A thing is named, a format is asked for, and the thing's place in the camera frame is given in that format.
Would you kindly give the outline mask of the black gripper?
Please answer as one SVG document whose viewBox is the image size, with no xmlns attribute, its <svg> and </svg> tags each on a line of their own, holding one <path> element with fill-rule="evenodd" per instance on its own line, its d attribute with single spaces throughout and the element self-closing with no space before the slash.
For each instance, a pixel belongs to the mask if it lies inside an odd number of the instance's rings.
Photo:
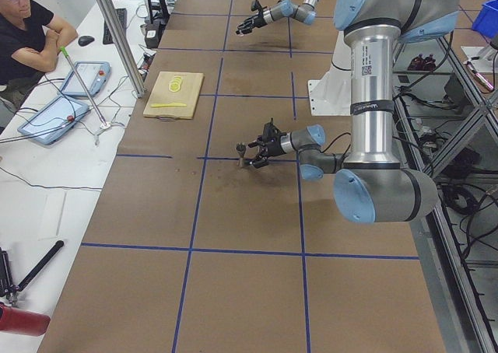
<svg viewBox="0 0 498 353">
<path fill-rule="evenodd" d="M 254 28 L 261 28 L 266 25 L 267 22 L 265 20 L 265 14 L 263 12 L 259 12 L 257 15 L 247 18 L 240 23 L 237 26 L 238 29 L 236 30 L 236 35 L 247 35 L 252 33 Z"/>
<path fill-rule="evenodd" d="M 244 160 L 246 166 L 253 166 L 254 168 L 262 168 L 267 166 L 269 164 L 269 157 L 276 157 L 283 154 L 279 136 L 265 138 L 261 135 L 254 141 L 249 142 L 247 146 L 249 148 L 259 147 L 259 156 L 255 156 L 254 158 L 246 158 Z"/>
</svg>

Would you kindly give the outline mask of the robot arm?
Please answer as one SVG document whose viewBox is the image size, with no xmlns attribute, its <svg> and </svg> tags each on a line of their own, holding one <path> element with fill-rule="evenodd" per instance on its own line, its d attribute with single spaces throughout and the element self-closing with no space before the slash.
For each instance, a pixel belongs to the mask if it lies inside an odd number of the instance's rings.
<svg viewBox="0 0 498 353">
<path fill-rule="evenodd" d="M 438 200 L 425 173 L 403 168 L 392 154 L 393 52 L 396 43 L 443 37 L 458 19 L 459 0 L 337 0 L 334 24 L 351 50 L 351 150 L 322 151 L 325 133 L 313 125 L 285 133 L 267 123 L 253 142 L 249 164 L 295 152 L 305 180 L 334 176 L 334 199 L 351 222 L 410 222 L 428 215 Z"/>
<path fill-rule="evenodd" d="M 262 6 L 259 0 L 251 3 L 251 11 L 255 12 L 237 26 L 236 35 L 242 37 L 281 19 L 295 19 L 305 25 L 311 25 L 316 17 L 316 5 L 319 0 L 303 0 L 298 5 L 291 0 L 278 0 L 273 6 Z"/>
</svg>

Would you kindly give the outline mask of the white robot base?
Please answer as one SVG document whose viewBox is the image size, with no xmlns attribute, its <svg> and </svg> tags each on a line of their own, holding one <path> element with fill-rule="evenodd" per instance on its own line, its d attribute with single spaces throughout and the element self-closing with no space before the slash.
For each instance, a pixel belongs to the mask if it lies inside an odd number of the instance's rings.
<svg viewBox="0 0 498 353">
<path fill-rule="evenodd" d="M 312 116 L 349 116 L 351 104 L 351 50 L 338 32 L 330 68 L 319 80 L 308 81 Z"/>
</svg>

